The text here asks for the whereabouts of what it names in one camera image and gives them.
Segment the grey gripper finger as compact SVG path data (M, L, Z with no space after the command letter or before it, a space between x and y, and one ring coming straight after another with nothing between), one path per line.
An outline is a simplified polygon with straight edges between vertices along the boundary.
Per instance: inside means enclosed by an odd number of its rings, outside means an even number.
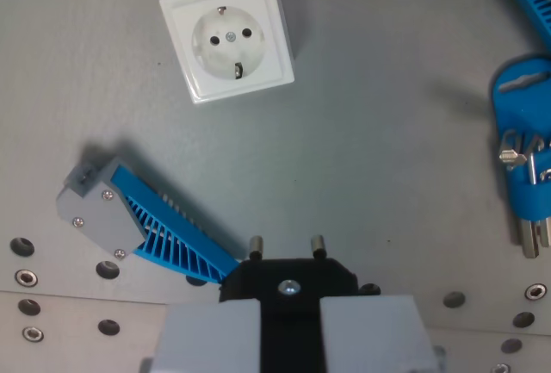
M439 372L440 361L410 295L320 300L328 372Z
M150 372L259 372L256 299L170 305Z

